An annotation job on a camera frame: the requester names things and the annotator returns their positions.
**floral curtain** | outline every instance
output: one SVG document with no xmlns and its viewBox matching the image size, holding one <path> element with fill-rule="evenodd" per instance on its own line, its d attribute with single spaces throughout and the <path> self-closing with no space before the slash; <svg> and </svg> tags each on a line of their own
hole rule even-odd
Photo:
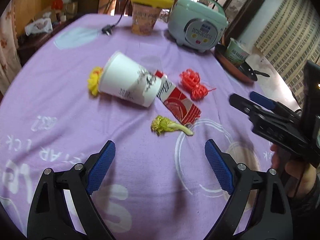
<svg viewBox="0 0 320 240">
<path fill-rule="evenodd" d="M 0 17 L 0 92 L 4 95 L 21 69 L 14 39 L 12 0 Z"/>
</svg>

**pan handle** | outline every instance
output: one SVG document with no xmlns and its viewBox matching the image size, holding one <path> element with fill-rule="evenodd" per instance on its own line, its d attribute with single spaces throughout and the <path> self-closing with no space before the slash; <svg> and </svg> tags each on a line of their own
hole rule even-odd
<svg viewBox="0 0 320 240">
<path fill-rule="evenodd" d="M 254 72 L 255 72 L 256 75 L 261 75 L 261 76 L 264 76 L 264 77 L 270 77 L 267 73 L 260 72 L 258 70 L 254 70 Z"/>
</svg>

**orange yarn ball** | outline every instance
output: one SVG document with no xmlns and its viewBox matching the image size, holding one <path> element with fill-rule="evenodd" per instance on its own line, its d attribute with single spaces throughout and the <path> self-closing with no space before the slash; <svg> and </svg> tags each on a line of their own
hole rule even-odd
<svg viewBox="0 0 320 240">
<path fill-rule="evenodd" d="M 192 69 L 188 68 L 183 71 L 180 75 L 182 86 L 191 93 L 190 97 L 192 100 L 200 100 L 204 98 L 208 92 L 215 90 L 208 90 L 204 85 L 200 84 L 200 75 L 198 72 L 194 72 Z"/>
</svg>

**red lantern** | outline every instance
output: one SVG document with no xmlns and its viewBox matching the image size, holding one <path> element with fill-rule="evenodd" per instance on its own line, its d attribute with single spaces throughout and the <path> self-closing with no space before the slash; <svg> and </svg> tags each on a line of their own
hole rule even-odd
<svg viewBox="0 0 320 240">
<path fill-rule="evenodd" d="M 62 0 L 53 0 L 51 3 L 51 9 L 62 10 L 63 1 Z"/>
</svg>

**patterned paper cup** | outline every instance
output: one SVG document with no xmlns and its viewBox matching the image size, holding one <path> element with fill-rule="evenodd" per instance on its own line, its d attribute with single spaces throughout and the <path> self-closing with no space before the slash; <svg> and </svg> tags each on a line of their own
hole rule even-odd
<svg viewBox="0 0 320 240">
<path fill-rule="evenodd" d="M 161 8 L 139 3 L 133 4 L 131 31 L 138 35 L 150 35 L 160 15 Z"/>
<path fill-rule="evenodd" d="M 98 90 L 148 107 L 160 86 L 160 78 L 118 51 L 107 62 Z"/>
<path fill-rule="evenodd" d="M 224 56 L 236 67 L 240 66 L 250 55 L 243 43 L 231 38 Z"/>
</svg>

